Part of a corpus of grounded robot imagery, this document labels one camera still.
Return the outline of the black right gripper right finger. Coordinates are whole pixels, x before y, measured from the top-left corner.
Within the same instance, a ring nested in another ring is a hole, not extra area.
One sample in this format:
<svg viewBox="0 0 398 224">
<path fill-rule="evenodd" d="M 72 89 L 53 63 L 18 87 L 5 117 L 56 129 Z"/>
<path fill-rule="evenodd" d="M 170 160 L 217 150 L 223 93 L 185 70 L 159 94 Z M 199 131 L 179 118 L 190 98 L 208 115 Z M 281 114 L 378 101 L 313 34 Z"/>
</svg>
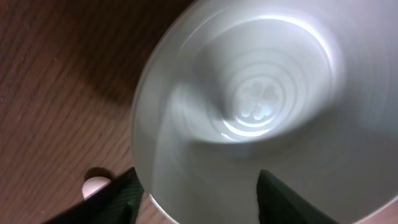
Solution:
<svg viewBox="0 0 398 224">
<path fill-rule="evenodd" d="M 336 224 L 268 170 L 256 185 L 260 224 Z"/>
</svg>

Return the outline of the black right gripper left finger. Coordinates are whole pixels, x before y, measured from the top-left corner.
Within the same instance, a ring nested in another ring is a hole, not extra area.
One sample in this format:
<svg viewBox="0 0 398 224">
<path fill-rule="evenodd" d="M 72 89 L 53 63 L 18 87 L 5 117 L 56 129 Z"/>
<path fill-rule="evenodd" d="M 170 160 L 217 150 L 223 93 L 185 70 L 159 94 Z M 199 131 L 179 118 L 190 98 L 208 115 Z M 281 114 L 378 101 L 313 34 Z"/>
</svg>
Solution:
<svg viewBox="0 0 398 224">
<path fill-rule="evenodd" d="M 135 224 L 143 194 L 144 189 L 132 167 L 84 202 L 44 223 Z"/>
</svg>

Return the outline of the mint green plastic spoon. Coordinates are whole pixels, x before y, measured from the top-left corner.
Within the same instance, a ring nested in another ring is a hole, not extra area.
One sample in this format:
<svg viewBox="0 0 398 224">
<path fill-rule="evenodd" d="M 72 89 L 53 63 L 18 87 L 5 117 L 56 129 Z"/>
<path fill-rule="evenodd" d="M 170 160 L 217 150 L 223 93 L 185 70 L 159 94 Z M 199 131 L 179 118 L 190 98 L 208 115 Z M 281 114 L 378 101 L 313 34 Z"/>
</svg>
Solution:
<svg viewBox="0 0 398 224">
<path fill-rule="evenodd" d="M 86 180 L 82 186 L 81 192 L 83 195 L 83 199 L 86 200 L 90 198 L 92 195 L 106 187 L 111 183 L 111 180 L 106 177 L 92 177 Z"/>
</svg>

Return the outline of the white plastic bowl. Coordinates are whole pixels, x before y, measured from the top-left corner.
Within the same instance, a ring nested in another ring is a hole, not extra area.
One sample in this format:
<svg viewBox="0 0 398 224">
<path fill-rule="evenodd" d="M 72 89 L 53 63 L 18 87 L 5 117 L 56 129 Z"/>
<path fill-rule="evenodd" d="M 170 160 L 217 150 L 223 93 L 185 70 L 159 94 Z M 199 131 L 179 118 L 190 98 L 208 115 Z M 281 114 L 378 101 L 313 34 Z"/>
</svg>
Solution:
<svg viewBox="0 0 398 224">
<path fill-rule="evenodd" d="M 397 200 L 397 1 L 196 1 L 132 104 L 139 180 L 175 223 L 257 223 L 262 170 L 328 218 Z"/>
</svg>

